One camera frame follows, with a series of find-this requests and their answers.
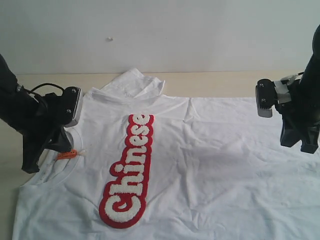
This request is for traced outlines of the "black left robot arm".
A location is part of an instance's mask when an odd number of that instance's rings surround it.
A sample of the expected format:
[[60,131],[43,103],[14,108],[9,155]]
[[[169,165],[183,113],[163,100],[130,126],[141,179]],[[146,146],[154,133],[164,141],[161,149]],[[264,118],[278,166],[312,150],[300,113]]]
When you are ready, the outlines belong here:
[[82,90],[76,86],[44,96],[18,83],[4,58],[0,59],[0,118],[22,135],[23,160],[21,169],[39,171],[38,161],[45,149],[58,153],[72,150],[65,128],[75,126],[82,107]]

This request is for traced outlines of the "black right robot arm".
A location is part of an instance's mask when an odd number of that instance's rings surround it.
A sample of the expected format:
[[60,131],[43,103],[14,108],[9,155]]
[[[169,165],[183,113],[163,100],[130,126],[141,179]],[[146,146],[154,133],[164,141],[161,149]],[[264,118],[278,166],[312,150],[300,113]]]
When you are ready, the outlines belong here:
[[300,80],[288,87],[291,101],[278,103],[282,115],[280,145],[291,148],[301,141],[300,151],[314,154],[320,135],[320,28],[312,39],[312,56]]

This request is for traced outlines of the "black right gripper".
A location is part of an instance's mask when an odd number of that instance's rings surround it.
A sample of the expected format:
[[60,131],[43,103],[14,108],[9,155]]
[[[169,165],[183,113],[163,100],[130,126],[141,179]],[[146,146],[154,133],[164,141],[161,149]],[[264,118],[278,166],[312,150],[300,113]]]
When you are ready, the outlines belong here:
[[282,116],[280,145],[292,147],[301,141],[301,152],[315,153],[320,135],[320,81],[279,80],[274,85],[275,109]]

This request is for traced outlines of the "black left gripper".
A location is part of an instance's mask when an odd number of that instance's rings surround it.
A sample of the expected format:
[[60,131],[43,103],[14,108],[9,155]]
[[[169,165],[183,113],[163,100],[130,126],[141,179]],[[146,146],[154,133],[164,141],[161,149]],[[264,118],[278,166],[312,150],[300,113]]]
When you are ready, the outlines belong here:
[[45,148],[58,153],[72,150],[72,144],[58,116],[61,96],[54,92],[40,95],[29,92],[32,106],[28,109],[22,137],[23,160],[21,169],[37,173],[38,162]]

